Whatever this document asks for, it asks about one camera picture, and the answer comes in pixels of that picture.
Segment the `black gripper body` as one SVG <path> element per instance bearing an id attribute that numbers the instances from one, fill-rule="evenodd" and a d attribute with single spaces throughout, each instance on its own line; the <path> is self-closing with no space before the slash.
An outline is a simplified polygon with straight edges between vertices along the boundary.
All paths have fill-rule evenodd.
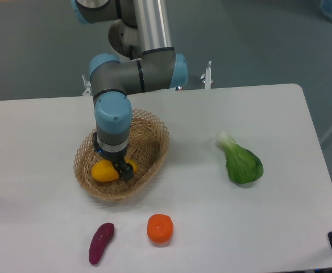
<path id="1" fill-rule="evenodd" d="M 111 165 L 114 168 L 128 168 L 128 164 L 126 163 L 125 156 L 127 152 L 128 145 L 123 148 L 110 146 L 107 148 L 101 147 L 99 144 L 97 145 L 97 152 L 101 157 L 111 162 Z"/>

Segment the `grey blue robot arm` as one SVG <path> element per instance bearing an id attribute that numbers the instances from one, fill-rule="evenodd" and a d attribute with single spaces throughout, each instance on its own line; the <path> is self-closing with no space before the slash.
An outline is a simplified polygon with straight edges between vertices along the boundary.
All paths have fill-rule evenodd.
<path id="1" fill-rule="evenodd" d="M 73 1 L 82 23 L 111 21 L 108 39 L 117 54 L 99 54 L 89 64 L 96 131 L 95 152 L 111 162 L 123 181 L 134 176 L 126 162 L 132 107 L 128 96 L 184 86 L 185 56 L 172 44 L 166 1 Z"/>

